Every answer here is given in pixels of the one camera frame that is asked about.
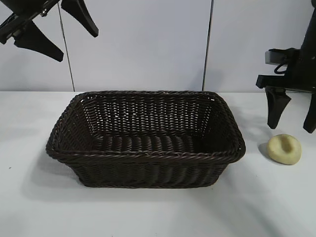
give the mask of rectangular basket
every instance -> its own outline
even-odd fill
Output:
[[[196,188],[214,184],[245,143],[215,93],[102,91],[72,99],[46,151],[89,187]]]

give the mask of basket rim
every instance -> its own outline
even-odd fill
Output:
[[[99,150],[89,150],[89,151],[77,151],[77,150],[61,150],[54,146],[54,131],[57,129],[60,121],[65,122],[70,119],[69,114],[75,109],[76,105],[86,96],[93,95],[105,95],[105,94],[165,94],[165,95],[209,95],[213,98],[219,100],[222,109],[225,110],[225,116],[231,121],[228,124],[231,131],[234,132],[234,149],[212,152],[212,153],[183,153],[183,152],[170,152],[170,151],[99,151]],[[245,142],[242,134],[238,128],[238,125],[234,119],[232,112],[230,111],[227,103],[224,99],[215,92],[209,91],[118,91],[118,90],[108,90],[108,91],[91,91],[84,92],[76,95],[67,106],[65,111],[61,114],[60,118],[54,125],[51,132],[50,138],[46,144],[46,152],[54,159],[59,160],[63,163],[113,163],[113,162],[203,162],[203,163],[216,163],[216,164],[227,164],[234,163],[240,160],[245,152]]]

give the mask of table surface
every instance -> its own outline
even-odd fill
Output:
[[[316,134],[302,128],[310,95],[291,94],[276,130],[264,93],[222,93],[247,152],[217,183],[189,190],[87,188],[46,155],[48,136],[75,93],[0,92],[0,236],[313,237]],[[294,166],[268,159],[273,135],[298,138]]]

